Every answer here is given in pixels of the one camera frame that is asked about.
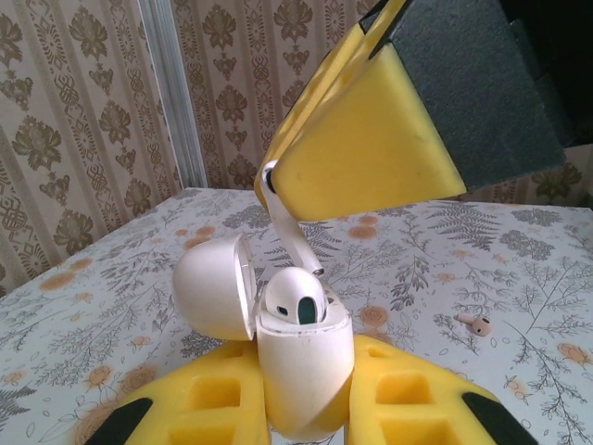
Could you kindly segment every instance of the yellow foam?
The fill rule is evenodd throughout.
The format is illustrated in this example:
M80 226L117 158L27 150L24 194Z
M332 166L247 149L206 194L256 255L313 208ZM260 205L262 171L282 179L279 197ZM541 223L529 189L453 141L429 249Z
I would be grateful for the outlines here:
M270 445L257 345L229 342L138 389L153 405L126 445Z
M344 67L339 91L320 101L274 169L276 193L299 221L466 191L393 47L364 60Z
M296 103L276 129L276 133L259 168L254 188L259 201L264 207L266 207L266 202L261 193L259 179L263 166L270 160L279 159L286 149L290 147L295 136L307 122L322 98L328 96L328 90L331 87L334 90L330 91L329 95L335 93L335 78L339 74L344 75L345 66L348 64L347 69L353 71L355 66L363 63L364 57L362 56L366 56L371 52L403 4L404 0L391 0L388 2L366 34L358 24L354 25L317 68Z
M461 398L493 394L373 338L355 348L348 445L496 445Z

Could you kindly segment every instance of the open case lid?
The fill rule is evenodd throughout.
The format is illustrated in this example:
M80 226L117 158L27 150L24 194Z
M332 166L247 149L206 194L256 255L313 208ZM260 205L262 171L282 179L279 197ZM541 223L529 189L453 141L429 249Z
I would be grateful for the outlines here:
M223 340L251 340L256 277L244 234L188 250L173 271L177 312L196 332Z

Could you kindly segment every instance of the damask wallpaper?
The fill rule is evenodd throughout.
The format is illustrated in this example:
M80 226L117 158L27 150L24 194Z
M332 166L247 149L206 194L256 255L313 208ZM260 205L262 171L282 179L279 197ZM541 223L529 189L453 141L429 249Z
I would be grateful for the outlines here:
M134 0L0 6L0 296L181 188Z
M170 0L211 186L251 188L273 132L325 54L375 0ZM463 200L577 204L591 147L554 172Z

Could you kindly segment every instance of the tablecloth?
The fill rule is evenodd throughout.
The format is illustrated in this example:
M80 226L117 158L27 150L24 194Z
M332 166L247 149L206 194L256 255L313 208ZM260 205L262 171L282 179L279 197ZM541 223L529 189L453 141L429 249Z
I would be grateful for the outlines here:
M570 445L593 433L592 222L433 201L303 228L356 332L489 389L540 443ZM171 271L238 232L260 286L290 264L252 192L187 189L0 300L0 443L82 445L126 394L216 347L175 312ZM459 312L494 332L473 335Z

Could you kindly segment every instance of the floral tablecloth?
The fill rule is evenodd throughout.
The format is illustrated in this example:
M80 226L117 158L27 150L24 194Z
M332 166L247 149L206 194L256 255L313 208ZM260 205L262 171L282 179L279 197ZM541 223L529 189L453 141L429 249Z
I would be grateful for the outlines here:
M540 443L569 445L593 434L592 223L584 209L443 201L304 230L357 332L494 392ZM289 264L251 192L189 189L0 300L0 443L82 445L123 396L217 346L176 315L171 269L239 231L260 284ZM493 334L474 336L459 312L487 315Z

